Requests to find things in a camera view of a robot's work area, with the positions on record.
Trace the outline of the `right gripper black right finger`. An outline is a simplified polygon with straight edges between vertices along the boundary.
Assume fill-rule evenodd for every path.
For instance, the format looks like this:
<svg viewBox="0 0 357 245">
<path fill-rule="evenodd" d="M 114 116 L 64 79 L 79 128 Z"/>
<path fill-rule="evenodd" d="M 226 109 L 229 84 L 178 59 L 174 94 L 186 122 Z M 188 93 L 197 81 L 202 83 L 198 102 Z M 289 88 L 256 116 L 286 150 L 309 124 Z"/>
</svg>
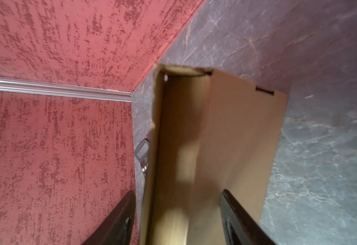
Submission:
<svg viewBox="0 0 357 245">
<path fill-rule="evenodd" d="M 220 196 L 220 211 L 227 245 L 275 245 L 227 189 Z"/>
</svg>

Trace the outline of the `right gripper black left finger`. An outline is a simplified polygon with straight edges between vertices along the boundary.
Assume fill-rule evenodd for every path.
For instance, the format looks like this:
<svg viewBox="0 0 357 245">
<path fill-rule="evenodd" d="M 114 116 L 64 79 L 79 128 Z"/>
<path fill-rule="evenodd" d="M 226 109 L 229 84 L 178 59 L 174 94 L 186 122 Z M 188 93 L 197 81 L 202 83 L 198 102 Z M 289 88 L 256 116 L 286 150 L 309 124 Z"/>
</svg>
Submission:
<svg viewBox="0 0 357 245">
<path fill-rule="evenodd" d="M 83 245 L 129 245 L 136 213 L 136 197 L 129 191 Z"/>
</svg>

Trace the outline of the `brown cardboard box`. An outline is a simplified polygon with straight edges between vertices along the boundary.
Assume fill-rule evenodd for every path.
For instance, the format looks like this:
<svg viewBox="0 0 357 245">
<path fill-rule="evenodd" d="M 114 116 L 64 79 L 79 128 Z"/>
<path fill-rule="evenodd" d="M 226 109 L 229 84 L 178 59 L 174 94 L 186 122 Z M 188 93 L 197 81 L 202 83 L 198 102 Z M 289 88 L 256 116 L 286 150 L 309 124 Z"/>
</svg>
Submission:
<svg viewBox="0 0 357 245">
<path fill-rule="evenodd" d="M 214 68 L 156 64 L 142 245 L 223 245 L 228 190 L 258 224 L 288 96 Z"/>
</svg>

